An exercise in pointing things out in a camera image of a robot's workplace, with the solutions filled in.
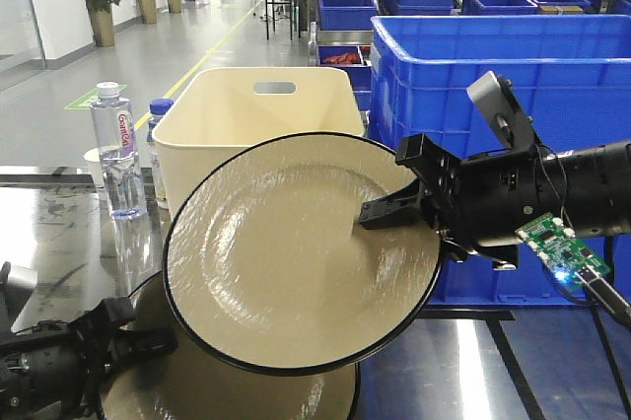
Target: bin handle hole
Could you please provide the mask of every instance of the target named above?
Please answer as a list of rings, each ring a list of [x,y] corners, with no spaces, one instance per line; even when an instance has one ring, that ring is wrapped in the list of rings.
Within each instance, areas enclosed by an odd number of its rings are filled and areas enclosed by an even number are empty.
[[[292,82],[257,82],[254,92],[258,95],[292,95],[296,93],[296,84]]]

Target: white bottle cap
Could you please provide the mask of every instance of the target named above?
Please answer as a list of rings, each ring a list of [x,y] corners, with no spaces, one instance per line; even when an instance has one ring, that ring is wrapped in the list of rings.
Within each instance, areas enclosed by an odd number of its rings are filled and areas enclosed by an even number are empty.
[[[97,90],[99,90],[99,98],[107,99],[120,96],[120,87],[116,82],[97,83]]]

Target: bottle cap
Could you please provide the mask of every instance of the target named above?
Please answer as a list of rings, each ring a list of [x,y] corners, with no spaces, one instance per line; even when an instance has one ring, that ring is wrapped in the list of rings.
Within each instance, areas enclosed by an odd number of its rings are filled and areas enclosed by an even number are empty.
[[[174,101],[171,98],[156,98],[149,103],[149,111],[152,114],[162,115],[166,114],[173,105]]]
[[[97,83],[97,90],[99,90],[99,98],[107,99],[120,96],[120,87],[116,82]]]

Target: green floor sign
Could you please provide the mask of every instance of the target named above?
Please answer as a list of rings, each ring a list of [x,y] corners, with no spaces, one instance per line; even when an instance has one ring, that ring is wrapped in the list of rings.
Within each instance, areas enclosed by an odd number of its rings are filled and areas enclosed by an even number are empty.
[[[127,85],[120,85],[120,90],[127,88]],[[98,90],[96,88],[82,95],[64,109],[90,109],[90,103],[97,98]]]

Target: beige plastic bin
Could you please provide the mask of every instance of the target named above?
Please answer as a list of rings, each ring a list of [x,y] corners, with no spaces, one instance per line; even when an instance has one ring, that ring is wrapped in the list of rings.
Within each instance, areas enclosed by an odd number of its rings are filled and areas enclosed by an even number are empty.
[[[277,83],[295,91],[259,93]],[[345,72],[284,67],[197,74],[154,130],[172,217],[201,180],[238,152],[306,131],[363,134]]]

